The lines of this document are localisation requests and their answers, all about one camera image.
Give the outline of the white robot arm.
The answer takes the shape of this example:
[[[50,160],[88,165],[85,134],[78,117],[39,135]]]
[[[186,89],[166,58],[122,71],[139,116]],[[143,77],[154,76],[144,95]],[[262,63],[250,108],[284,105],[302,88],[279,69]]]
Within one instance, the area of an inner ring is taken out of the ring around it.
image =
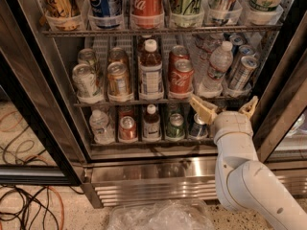
[[[218,149],[215,187],[218,200],[228,211],[251,209],[275,230],[306,230],[307,214],[274,173],[259,161],[250,122],[258,98],[237,111],[218,107],[193,95],[189,104],[211,126]]]

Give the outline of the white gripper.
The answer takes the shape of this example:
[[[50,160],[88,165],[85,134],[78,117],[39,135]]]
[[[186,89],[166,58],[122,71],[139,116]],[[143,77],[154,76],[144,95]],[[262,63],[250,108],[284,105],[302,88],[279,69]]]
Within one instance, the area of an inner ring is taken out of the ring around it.
[[[218,107],[202,98],[192,95],[189,104],[200,116],[201,120],[212,125],[213,140],[215,143],[225,135],[232,133],[244,133],[253,135],[250,118],[253,116],[258,104],[258,97],[253,96],[250,101],[243,104],[239,112],[225,111],[217,116]]]

